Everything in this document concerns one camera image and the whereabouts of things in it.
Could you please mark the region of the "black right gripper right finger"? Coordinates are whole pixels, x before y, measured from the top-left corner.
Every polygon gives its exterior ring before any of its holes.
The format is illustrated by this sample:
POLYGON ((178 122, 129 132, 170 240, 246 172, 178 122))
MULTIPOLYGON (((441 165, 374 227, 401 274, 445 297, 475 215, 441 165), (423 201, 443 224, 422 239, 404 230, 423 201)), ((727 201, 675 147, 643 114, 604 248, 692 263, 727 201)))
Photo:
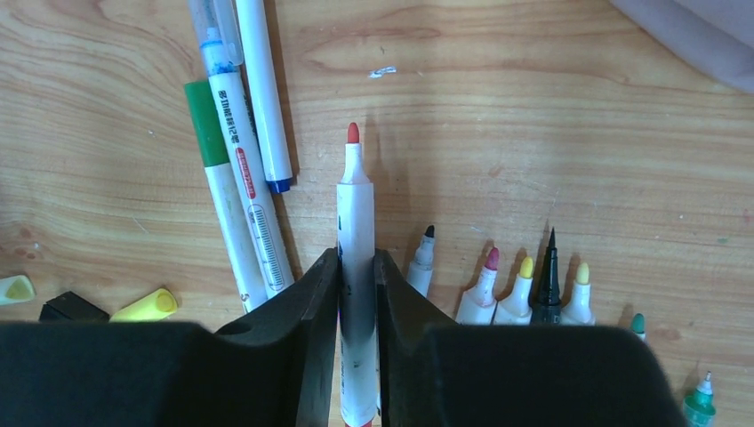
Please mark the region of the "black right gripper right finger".
POLYGON ((373 259, 386 426, 682 426, 650 348, 617 326, 460 325, 373 259))

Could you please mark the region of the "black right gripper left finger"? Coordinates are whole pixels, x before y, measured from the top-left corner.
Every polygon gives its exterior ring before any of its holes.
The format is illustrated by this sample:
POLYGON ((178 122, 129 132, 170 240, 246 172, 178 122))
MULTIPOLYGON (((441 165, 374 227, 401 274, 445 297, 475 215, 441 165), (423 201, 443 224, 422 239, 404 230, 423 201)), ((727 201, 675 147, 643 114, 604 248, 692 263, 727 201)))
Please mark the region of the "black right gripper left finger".
POLYGON ((325 426, 340 262, 217 331, 196 323, 4 322, 4 426, 325 426))

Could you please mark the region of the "purple cap white marker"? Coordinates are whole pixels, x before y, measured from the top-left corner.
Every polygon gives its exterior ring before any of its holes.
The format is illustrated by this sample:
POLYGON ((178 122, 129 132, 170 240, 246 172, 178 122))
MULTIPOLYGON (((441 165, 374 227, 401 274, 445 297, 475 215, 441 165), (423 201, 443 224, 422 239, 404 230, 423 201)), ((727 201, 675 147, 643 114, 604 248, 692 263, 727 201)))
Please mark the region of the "purple cap white marker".
POLYGON ((462 325, 490 325, 496 308, 493 294, 500 251, 493 246, 479 272, 477 283, 463 292, 455 321, 462 325))

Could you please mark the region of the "black cap white marker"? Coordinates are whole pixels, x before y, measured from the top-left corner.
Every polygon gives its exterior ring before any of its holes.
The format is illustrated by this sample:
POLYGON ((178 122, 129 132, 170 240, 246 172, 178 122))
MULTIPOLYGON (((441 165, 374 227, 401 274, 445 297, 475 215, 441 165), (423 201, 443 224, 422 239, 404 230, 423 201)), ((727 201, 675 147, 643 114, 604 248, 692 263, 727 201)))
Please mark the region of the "black cap white marker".
POLYGON ((420 244, 414 252, 406 274, 407 283, 423 297, 427 297, 429 293, 435 242, 435 226, 429 225, 421 236, 420 244))

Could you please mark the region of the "yellow cap white marker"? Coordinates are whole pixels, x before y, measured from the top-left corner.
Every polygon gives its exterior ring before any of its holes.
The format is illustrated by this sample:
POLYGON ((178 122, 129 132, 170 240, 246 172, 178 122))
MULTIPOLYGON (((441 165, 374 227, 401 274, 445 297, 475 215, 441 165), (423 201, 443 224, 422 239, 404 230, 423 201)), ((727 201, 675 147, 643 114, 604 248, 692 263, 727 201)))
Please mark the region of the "yellow cap white marker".
POLYGON ((520 264, 510 294, 497 302, 493 315, 494 325, 530 324, 533 309, 529 304, 529 296, 533 284, 533 269, 533 258, 526 256, 520 264))

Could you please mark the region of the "houndstooth pattern pen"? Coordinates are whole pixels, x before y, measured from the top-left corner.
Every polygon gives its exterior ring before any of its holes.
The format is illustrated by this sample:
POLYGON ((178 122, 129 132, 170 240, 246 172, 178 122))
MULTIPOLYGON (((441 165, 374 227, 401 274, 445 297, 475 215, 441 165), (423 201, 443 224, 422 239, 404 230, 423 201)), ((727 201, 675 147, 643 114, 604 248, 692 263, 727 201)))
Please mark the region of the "houndstooth pattern pen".
POLYGON ((556 231, 549 234, 537 295, 533 300, 530 323, 557 325, 561 322, 560 285, 558 279, 558 254, 556 231))

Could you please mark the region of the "bright yellow pen cap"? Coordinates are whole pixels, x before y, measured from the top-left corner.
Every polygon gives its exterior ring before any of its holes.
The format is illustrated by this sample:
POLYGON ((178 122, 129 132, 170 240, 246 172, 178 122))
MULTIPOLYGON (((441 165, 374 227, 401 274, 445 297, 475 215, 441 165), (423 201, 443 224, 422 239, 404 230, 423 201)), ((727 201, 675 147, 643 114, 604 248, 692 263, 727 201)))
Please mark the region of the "bright yellow pen cap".
POLYGON ((159 288, 117 311, 110 322, 154 322, 168 318, 179 308, 173 294, 159 288))

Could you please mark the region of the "green cap white marker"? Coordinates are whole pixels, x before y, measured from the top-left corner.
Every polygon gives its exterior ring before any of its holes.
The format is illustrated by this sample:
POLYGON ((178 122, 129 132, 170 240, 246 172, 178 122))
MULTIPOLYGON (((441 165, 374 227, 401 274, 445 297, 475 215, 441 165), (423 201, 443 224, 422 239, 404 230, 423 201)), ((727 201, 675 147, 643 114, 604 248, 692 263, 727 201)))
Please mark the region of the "green cap white marker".
POLYGON ((586 262, 578 265, 571 297, 561 310, 560 324, 564 326, 594 326, 596 316, 590 307, 590 267, 586 262))
POLYGON ((205 175, 244 312, 268 300, 250 230, 244 218, 209 82, 183 86, 205 175))

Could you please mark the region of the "black pen cap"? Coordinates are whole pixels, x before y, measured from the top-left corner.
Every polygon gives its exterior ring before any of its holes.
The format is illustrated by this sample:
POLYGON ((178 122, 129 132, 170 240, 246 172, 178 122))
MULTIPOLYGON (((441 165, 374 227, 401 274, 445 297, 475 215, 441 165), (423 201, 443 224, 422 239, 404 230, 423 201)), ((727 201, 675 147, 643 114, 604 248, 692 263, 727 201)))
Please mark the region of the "black pen cap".
POLYGON ((109 322, 110 315, 78 294, 67 291, 47 301, 38 320, 109 322))

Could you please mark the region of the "pale yellow pen cap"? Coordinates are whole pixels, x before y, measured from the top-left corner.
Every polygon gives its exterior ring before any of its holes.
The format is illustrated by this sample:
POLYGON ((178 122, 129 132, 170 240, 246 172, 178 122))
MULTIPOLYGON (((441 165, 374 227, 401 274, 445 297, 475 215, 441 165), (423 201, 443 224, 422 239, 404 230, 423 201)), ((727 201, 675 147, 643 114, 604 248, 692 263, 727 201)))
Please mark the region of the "pale yellow pen cap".
POLYGON ((32 301, 36 290, 26 275, 2 278, 0 282, 0 304, 2 306, 32 301))

